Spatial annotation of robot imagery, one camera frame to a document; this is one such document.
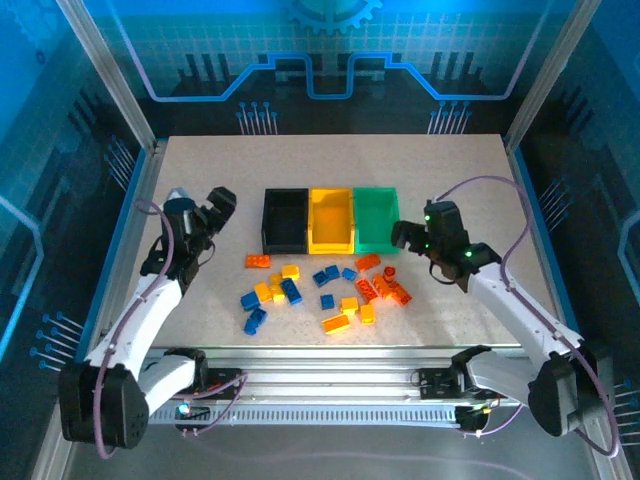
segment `blue light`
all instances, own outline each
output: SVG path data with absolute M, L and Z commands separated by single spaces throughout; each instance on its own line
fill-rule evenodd
M 180 412 L 180 415 L 189 415 L 189 413 L 191 412 L 191 407 L 188 403 L 183 403 L 178 407 L 178 412 Z

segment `gear logo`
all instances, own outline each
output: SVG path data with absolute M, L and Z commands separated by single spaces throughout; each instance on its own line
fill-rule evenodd
M 54 0 L 2 0 L 2 3 L 36 48 L 42 48 L 47 40 L 53 38 L 58 28 Z
M 300 28 L 309 27 L 318 35 L 325 31 L 343 35 L 349 27 L 360 28 L 362 20 L 371 20 L 374 8 L 381 8 L 380 0 L 284 0 L 289 20 L 297 21 Z

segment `yellow lego brick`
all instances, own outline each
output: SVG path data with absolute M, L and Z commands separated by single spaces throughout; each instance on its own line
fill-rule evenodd
M 345 315 L 353 315 L 358 311 L 358 299 L 356 297 L 343 298 L 340 302 L 340 311 Z
M 333 335 L 334 333 L 346 330 L 351 326 L 351 324 L 349 323 L 349 319 L 346 315 L 338 315 L 336 317 L 326 319 L 322 322 L 322 326 L 324 327 L 324 331 L 327 335 Z
M 284 290 L 282 290 L 280 284 L 271 285 L 269 287 L 269 291 L 271 292 L 271 296 L 273 297 L 274 302 L 278 303 L 284 300 Z
M 363 325 L 376 323 L 376 311 L 373 309 L 373 305 L 366 304 L 360 307 L 360 322 Z
M 282 283 L 282 274 L 281 273 L 272 273 L 269 277 L 270 285 L 280 285 Z
M 300 268 L 297 265 L 285 265 L 282 267 L 282 278 L 298 280 L 300 278 Z
M 253 288 L 256 291 L 256 295 L 258 295 L 260 303 L 266 303 L 271 300 L 271 291 L 269 291 L 269 286 L 266 283 L 259 283 Z

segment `yellow bin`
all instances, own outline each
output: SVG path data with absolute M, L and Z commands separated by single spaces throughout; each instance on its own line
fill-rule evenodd
M 312 188 L 307 230 L 309 253 L 352 254 L 355 247 L 353 190 Z

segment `robotic arm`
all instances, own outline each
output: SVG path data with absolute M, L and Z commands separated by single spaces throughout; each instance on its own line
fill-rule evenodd
M 166 275 L 158 279 L 169 249 L 169 232 L 154 242 L 144 261 L 133 298 L 125 312 L 82 364 L 67 365 L 59 376 L 60 413 L 65 439 L 94 443 L 93 396 L 98 372 L 106 352 L 119 340 L 107 364 L 102 387 L 100 422 L 106 445 L 135 447 L 148 418 L 162 404 L 185 389 L 204 391 L 207 360 L 202 351 L 174 348 L 147 370 L 142 363 L 162 324 L 180 303 L 198 273 L 200 254 L 209 250 L 213 237 L 227 223 L 236 206 L 236 196 L 217 187 L 207 197 L 212 207 L 197 207 L 184 196 L 170 197 L 163 206 L 174 237 L 173 258 Z M 155 289 L 131 313 L 149 286 Z
M 554 436 L 565 435 L 604 413 L 593 382 L 567 343 L 587 359 L 613 399 L 613 368 L 605 349 L 585 342 L 526 293 L 508 269 L 501 271 L 502 259 L 491 247 L 471 244 L 455 203 L 429 201 L 424 218 L 426 225 L 396 222 L 391 243 L 399 248 L 408 243 L 410 252 L 427 256 L 431 275 L 438 266 L 446 278 L 434 279 L 457 285 L 477 298 L 529 357 L 523 362 L 499 356 L 488 347 L 471 348 L 453 358 L 451 378 L 464 379 L 458 387 L 491 390 L 517 400 Z M 553 330 L 545 327 L 540 316 Z

